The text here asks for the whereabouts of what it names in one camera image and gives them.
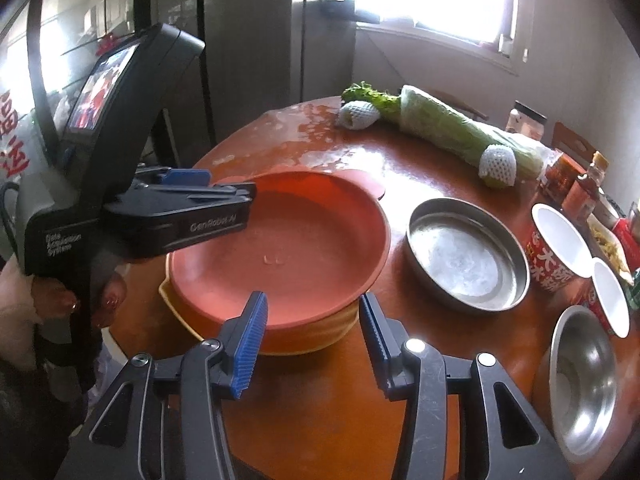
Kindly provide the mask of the person's left hand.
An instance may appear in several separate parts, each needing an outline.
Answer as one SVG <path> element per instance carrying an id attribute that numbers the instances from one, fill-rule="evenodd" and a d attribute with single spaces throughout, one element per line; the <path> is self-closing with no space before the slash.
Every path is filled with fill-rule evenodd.
<path id="1" fill-rule="evenodd" d="M 124 266 L 118 266 L 102 289 L 91 323 L 99 331 L 110 326 L 127 296 Z M 47 320 L 65 320 L 77 310 L 77 298 L 53 278 L 25 275 L 13 255 L 1 271 L 1 370 L 18 376 L 37 367 L 35 328 Z M 111 351 L 102 344 L 98 357 L 99 377 L 118 367 Z"/>

